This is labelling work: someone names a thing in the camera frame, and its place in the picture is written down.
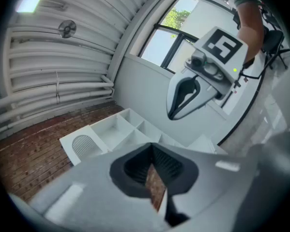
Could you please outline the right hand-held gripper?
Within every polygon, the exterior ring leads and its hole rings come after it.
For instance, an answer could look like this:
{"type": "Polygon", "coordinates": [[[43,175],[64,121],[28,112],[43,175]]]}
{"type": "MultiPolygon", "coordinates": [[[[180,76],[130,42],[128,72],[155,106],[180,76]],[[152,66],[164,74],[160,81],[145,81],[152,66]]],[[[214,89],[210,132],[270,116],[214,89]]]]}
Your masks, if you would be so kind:
{"type": "Polygon", "coordinates": [[[195,51],[185,62],[191,71],[178,72],[169,82],[166,110],[170,120],[188,116],[212,98],[223,99],[238,81],[248,51],[245,42],[219,27],[213,27],[193,47],[195,51]]]}

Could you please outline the black office chair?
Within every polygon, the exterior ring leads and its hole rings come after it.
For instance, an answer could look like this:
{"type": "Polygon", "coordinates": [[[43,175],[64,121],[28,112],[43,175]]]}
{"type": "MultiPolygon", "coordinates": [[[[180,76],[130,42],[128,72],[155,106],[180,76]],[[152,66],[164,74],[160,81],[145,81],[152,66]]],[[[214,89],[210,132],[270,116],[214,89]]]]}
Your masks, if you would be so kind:
{"type": "Polygon", "coordinates": [[[288,66],[281,57],[282,53],[290,51],[290,49],[284,49],[282,45],[285,39],[284,34],[280,30],[280,26],[273,14],[268,11],[265,6],[261,6],[260,11],[264,21],[273,27],[273,30],[269,30],[266,26],[264,26],[264,41],[261,50],[267,57],[265,68],[270,67],[270,69],[273,69],[272,63],[276,58],[279,58],[287,70],[288,66]]]}

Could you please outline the black-framed window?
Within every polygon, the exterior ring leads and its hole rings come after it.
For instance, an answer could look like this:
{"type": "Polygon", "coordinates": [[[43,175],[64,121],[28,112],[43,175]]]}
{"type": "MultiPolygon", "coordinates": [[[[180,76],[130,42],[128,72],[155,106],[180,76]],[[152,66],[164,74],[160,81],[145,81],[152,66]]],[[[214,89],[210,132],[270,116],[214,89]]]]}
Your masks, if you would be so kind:
{"type": "Polygon", "coordinates": [[[139,57],[175,73],[193,44],[219,27],[236,35],[232,0],[175,0],[156,20],[139,57]]]}

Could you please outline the white shelf cabinet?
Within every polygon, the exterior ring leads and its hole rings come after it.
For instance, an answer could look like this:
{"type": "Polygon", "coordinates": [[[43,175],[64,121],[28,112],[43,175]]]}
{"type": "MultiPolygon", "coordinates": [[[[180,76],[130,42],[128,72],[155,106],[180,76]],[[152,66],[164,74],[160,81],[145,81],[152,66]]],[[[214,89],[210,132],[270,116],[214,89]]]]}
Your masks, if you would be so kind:
{"type": "Polygon", "coordinates": [[[108,151],[114,151],[124,145],[154,142],[197,152],[226,154],[226,151],[214,144],[204,134],[189,146],[184,146],[130,108],[100,120],[90,127],[107,146],[108,151]]]}

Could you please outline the person's right forearm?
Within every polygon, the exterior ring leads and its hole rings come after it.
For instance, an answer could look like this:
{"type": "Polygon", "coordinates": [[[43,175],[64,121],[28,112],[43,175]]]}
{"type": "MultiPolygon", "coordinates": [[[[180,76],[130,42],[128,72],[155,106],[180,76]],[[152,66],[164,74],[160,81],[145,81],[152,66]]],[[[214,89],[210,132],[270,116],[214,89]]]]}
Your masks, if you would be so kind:
{"type": "Polygon", "coordinates": [[[237,12],[241,23],[237,36],[248,46],[244,61],[246,63],[253,59],[263,46],[264,26],[256,2],[249,1],[240,4],[237,12]]]}

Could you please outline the round ceiling fan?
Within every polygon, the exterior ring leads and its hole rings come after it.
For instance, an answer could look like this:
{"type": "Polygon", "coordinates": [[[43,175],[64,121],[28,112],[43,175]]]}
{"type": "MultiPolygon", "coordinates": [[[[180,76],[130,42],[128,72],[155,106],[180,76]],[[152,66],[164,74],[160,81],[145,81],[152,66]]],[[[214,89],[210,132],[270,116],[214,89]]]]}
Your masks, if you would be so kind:
{"type": "Polygon", "coordinates": [[[73,20],[65,20],[58,27],[58,34],[62,38],[71,38],[76,32],[76,23],[73,20]]]}

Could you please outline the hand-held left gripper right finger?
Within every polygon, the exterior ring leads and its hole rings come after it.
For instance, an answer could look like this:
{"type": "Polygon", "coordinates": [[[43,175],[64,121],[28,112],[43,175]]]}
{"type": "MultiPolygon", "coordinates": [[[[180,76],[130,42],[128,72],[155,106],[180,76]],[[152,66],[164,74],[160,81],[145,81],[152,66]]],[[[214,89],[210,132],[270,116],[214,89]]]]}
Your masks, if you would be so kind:
{"type": "Polygon", "coordinates": [[[235,232],[257,153],[232,157],[156,143],[151,153],[167,187],[163,225],[152,232],[235,232]]]}

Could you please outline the bundle of white ceiling pipes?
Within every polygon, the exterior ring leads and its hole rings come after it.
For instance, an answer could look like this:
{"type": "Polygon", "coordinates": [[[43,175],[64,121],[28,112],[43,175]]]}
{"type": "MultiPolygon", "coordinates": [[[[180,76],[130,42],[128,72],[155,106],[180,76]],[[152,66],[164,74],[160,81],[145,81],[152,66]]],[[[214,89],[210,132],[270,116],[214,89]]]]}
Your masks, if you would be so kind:
{"type": "MultiPolygon", "coordinates": [[[[0,99],[0,109],[16,104],[17,107],[0,114],[0,125],[17,116],[39,111],[52,105],[66,104],[92,97],[112,95],[114,83],[101,75],[101,82],[60,83],[19,91],[0,99]]],[[[5,125],[0,133],[13,127],[5,125]]]]}

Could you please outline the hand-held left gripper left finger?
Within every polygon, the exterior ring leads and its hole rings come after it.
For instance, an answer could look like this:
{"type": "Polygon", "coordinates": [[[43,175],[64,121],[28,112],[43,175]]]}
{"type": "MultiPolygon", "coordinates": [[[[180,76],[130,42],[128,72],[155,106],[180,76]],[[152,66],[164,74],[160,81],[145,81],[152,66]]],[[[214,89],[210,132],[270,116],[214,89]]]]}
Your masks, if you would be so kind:
{"type": "Polygon", "coordinates": [[[42,188],[29,205],[47,220],[73,232],[165,232],[170,226],[150,198],[124,194],[110,166],[136,146],[88,157],[42,188]]]}

